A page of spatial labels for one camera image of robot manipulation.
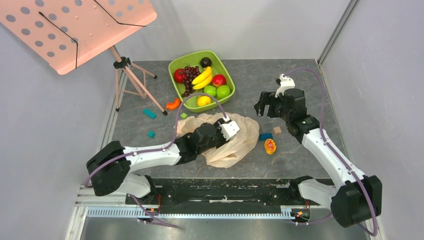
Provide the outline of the beige plastic banana-print bag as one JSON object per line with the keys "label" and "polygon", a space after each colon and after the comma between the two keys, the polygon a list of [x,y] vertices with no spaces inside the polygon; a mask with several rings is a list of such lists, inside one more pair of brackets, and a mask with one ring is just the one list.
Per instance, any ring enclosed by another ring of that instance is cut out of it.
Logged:
{"label": "beige plastic banana-print bag", "polygon": [[[259,139],[260,126],[257,121],[236,113],[227,113],[231,120],[237,123],[240,130],[228,143],[219,148],[207,150],[202,155],[206,164],[215,168],[230,168],[240,162],[250,151],[252,151]],[[203,123],[215,123],[223,117],[221,112],[212,114],[202,113],[198,116],[189,116],[177,122],[177,136],[193,132],[195,128]]]}

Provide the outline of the yellow fake banana bunch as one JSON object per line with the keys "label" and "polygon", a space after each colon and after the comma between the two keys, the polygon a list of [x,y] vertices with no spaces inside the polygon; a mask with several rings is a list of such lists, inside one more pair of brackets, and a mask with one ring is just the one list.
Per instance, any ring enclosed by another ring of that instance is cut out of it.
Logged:
{"label": "yellow fake banana bunch", "polygon": [[203,69],[203,72],[200,75],[198,75],[196,78],[194,78],[194,80],[191,82],[193,85],[192,89],[200,90],[204,88],[205,86],[207,86],[208,84],[210,84],[212,79],[213,79],[213,70],[210,66],[207,66],[206,68]]}

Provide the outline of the red fake grape bunch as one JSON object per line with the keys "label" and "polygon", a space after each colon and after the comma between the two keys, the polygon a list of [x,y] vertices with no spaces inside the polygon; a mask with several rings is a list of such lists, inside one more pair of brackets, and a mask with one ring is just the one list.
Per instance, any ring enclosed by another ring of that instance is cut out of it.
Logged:
{"label": "red fake grape bunch", "polygon": [[181,94],[183,98],[188,97],[189,95],[195,92],[193,81],[196,77],[200,75],[200,68],[198,65],[190,66],[187,65],[183,68],[183,80],[184,92]]}

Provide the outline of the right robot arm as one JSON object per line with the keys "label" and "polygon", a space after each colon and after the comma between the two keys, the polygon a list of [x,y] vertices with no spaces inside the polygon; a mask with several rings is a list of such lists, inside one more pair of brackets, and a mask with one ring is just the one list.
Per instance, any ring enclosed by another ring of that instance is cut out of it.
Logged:
{"label": "right robot arm", "polygon": [[266,106],[267,116],[284,120],[288,132],[312,153],[333,182],[330,186],[311,176],[296,178],[290,184],[289,199],[295,204],[310,200],[327,208],[344,228],[371,220],[373,230],[368,233],[375,236],[382,210],[381,180],[367,176],[334,145],[322,124],[307,113],[303,90],[263,91],[254,105],[256,114],[263,116]]}

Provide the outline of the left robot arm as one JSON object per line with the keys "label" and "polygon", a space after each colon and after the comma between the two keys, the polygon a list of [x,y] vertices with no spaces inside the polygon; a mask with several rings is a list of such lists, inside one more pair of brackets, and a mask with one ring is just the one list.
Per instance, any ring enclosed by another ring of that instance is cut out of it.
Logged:
{"label": "left robot arm", "polygon": [[151,204],[157,198],[155,185],[151,177],[137,175],[136,171],[190,163],[202,153],[228,143],[239,130],[235,121],[224,117],[162,145],[128,147],[112,141],[86,163],[89,176],[85,186],[92,188],[97,197],[120,192]]}

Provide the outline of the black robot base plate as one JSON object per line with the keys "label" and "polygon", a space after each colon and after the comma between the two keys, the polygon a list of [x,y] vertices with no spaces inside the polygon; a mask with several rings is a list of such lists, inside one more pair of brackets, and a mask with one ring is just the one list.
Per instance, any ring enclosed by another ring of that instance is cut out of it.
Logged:
{"label": "black robot base plate", "polygon": [[177,206],[186,202],[253,202],[267,205],[312,205],[295,193],[287,178],[154,178],[142,205]]}

